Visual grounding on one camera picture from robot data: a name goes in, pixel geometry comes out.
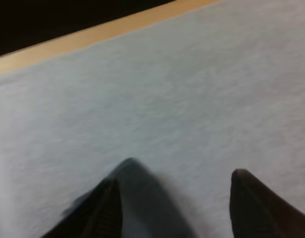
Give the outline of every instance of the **wooden trim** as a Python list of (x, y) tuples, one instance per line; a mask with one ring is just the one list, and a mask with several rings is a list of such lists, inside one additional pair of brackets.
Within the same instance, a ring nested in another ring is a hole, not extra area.
[(122, 35), (218, 0), (176, 0), (0, 57), (0, 75)]

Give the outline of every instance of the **wooden baseboard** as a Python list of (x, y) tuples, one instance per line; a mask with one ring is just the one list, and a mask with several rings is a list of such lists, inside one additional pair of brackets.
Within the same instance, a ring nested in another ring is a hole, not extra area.
[(218, 0), (176, 0), (0, 57), (0, 75), (122, 35)]

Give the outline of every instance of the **black area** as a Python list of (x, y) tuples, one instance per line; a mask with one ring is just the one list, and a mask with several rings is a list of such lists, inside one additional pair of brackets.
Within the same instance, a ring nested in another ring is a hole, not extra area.
[(0, 56), (173, 0), (11, 0), (0, 5)]

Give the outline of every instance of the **dark background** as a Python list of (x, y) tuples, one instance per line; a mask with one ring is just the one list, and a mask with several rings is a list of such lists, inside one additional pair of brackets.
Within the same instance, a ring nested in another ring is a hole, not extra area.
[(0, 56), (171, 1), (4, 1), (0, 5)]

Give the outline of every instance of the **wood edge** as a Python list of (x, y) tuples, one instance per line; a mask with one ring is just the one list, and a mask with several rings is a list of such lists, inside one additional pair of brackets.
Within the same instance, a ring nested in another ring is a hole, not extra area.
[(219, 0), (176, 0), (0, 57), (0, 75), (138, 30)]

